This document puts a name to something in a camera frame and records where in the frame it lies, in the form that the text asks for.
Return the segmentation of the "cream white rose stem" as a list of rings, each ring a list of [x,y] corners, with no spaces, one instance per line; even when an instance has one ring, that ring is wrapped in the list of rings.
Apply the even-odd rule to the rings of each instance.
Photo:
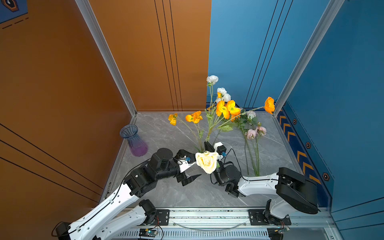
[[[201,167],[205,173],[211,174],[217,168],[219,154],[217,152],[196,153],[195,158],[197,165]]]

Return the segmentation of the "purple glass vase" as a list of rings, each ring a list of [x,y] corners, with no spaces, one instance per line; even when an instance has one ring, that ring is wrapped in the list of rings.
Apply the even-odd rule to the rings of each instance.
[[[141,139],[138,131],[136,125],[126,125],[120,130],[120,136],[128,141],[131,153],[135,157],[144,156],[148,152],[148,145]]]

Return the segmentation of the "small orange flower stem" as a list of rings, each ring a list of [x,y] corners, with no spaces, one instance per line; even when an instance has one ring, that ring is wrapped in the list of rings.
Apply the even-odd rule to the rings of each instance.
[[[263,106],[248,111],[238,108],[234,100],[229,102],[220,100],[216,104],[211,104],[211,106],[205,110],[209,125],[206,141],[208,142],[210,140],[211,134],[216,130],[220,132],[232,131],[232,122],[241,121],[243,116],[249,119],[249,113],[257,110],[264,110],[269,114],[273,114],[275,111],[275,100],[268,97]]]

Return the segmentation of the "orange poppy flower stem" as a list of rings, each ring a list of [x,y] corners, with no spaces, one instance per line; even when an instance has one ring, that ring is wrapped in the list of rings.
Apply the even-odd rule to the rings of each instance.
[[[199,122],[201,120],[203,120],[201,111],[186,115],[185,120],[183,120],[183,118],[180,118],[177,113],[170,114],[168,117],[168,121],[171,125],[176,126],[177,123],[182,123],[192,132],[193,136],[196,138],[196,141],[198,143],[197,150],[199,153],[205,151],[203,143],[204,130],[199,125]]]

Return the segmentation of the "white ranunculus flower stem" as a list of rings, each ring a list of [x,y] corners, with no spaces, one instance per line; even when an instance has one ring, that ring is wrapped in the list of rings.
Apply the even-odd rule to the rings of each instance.
[[[231,100],[231,96],[225,88],[217,88],[217,91],[214,91],[214,86],[218,81],[218,76],[211,75],[207,77],[207,87],[210,93],[210,106],[205,110],[208,119],[207,142],[210,140],[213,131],[221,125],[221,122],[226,122],[230,119],[227,103]]]

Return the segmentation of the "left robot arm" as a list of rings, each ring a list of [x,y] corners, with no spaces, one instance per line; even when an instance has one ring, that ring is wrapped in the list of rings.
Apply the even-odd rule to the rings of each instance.
[[[187,185],[195,176],[187,177],[185,171],[196,164],[196,155],[179,150],[176,155],[167,148],[158,149],[150,159],[133,167],[124,176],[113,193],[88,214],[72,223],[60,222],[51,232],[59,240],[107,240],[124,228],[152,223],[156,208],[149,200],[142,200],[146,193],[156,188],[159,180],[176,178]],[[130,213],[117,217],[124,208],[139,201]]]

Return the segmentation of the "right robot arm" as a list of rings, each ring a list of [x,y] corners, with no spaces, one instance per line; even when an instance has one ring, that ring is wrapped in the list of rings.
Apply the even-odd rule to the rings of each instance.
[[[265,210],[249,211],[252,225],[288,226],[291,224],[291,213],[316,215],[320,212],[314,180],[285,167],[268,176],[244,177],[234,163],[225,161],[227,149],[221,142],[214,145],[205,142],[204,145],[208,152],[218,153],[213,176],[216,184],[225,187],[229,195],[235,198],[251,195],[270,197]]]

